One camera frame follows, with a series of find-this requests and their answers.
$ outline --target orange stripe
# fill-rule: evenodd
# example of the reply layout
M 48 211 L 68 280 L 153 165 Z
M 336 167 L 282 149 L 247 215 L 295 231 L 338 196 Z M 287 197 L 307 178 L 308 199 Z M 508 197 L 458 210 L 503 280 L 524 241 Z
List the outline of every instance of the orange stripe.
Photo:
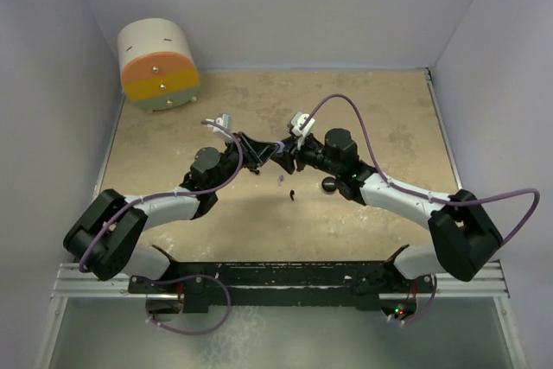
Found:
M 161 84 L 165 85 L 164 90 L 160 89 Z M 123 84 L 123 89 L 130 99 L 138 101 L 139 99 L 151 99 L 171 92 L 185 90 L 199 84 L 200 76 L 198 71 L 195 68 L 189 68 L 145 81 Z
M 153 73 L 152 67 L 158 67 L 159 72 Z M 121 83 L 150 80 L 155 77 L 176 73 L 183 69 L 194 68 L 194 63 L 182 54 L 176 52 L 153 52 L 135 58 L 121 72 Z

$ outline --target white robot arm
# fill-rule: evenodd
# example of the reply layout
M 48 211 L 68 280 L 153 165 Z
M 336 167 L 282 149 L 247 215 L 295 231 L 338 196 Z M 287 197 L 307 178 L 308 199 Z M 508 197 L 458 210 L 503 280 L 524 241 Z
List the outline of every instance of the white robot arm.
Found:
M 307 122 L 306 128 L 300 128 L 306 120 L 308 115 L 298 112 L 289 123 L 290 136 L 281 142 L 259 142 L 241 132 L 234 135 L 236 142 L 224 136 L 224 152 L 214 148 L 200 150 L 183 183 L 158 198 L 145 200 L 140 196 L 122 196 L 112 189 L 104 191 L 67 234 L 64 246 L 81 259 L 99 228 L 119 209 L 134 205 L 115 224 L 115 229 L 93 247 L 86 267 L 100 279 L 109 279 L 119 272 L 150 280 L 162 279 L 174 260 L 155 247 L 137 246 L 140 233 L 153 226 L 197 219 L 206 214 L 217 201 L 215 193 L 178 194 L 215 188 L 228 180 L 238 168 L 236 143 L 240 143 L 244 154 L 242 167 L 252 172 L 258 173 L 269 160 L 290 174 L 311 166 L 330 174 L 327 183 L 330 180 L 334 190 L 339 190 L 346 199 L 386 209 L 429 229 L 433 245 L 402 247 L 387 261 L 389 271 L 398 280 L 446 271 L 468 281 L 500 248 L 502 238 L 482 207 L 456 209 L 433 201 L 433 198 L 475 199 L 469 192 L 438 194 L 393 181 L 403 188 L 426 194 L 428 199 L 396 190 L 390 186 L 392 179 L 385 181 L 375 168 L 359 159 L 357 144 L 349 131 L 332 129 L 321 143 L 310 133 L 314 119 Z

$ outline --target white wall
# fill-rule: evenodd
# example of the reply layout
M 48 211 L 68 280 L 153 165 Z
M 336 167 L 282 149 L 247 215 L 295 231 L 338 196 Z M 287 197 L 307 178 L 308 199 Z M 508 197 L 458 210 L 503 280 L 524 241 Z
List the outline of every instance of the white wall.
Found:
M 118 99 L 118 64 L 84 0 L 0 0 L 1 367 L 35 357 Z
M 167 17 L 200 67 L 434 65 L 471 0 L 89 0 L 111 45 L 127 23 Z
M 534 368 L 553 365 L 552 74 L 553 0 L 474 0 L 435 69 L 463 185 L 481 196 L 528 186 L 542 192 L 502 255 Z M 504 234 L 529 199 L 489 206 Z

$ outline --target orange and yellow cylinder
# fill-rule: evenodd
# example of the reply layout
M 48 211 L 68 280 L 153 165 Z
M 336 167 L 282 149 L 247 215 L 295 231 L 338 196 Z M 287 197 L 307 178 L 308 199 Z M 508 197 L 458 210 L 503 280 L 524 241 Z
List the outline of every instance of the orange and yellow cylinder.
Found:
M 148 111 L 195 101 L 200 75 L 182 29 L 167 19 L 143 19 L 118 36 L 121 84 Z

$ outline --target yellow stripe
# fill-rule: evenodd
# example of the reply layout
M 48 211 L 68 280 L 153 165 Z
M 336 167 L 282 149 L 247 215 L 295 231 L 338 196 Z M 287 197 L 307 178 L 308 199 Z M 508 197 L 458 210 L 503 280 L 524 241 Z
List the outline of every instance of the yellow stripe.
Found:
M 200 76 L 196 68 L 183 69 L 176 73 L 167 73 L 145 81 L 129 82 L 123 85 L 123 89 L 130 99 L 151 99 L 160 95 L 184 90 L 200 84 Z

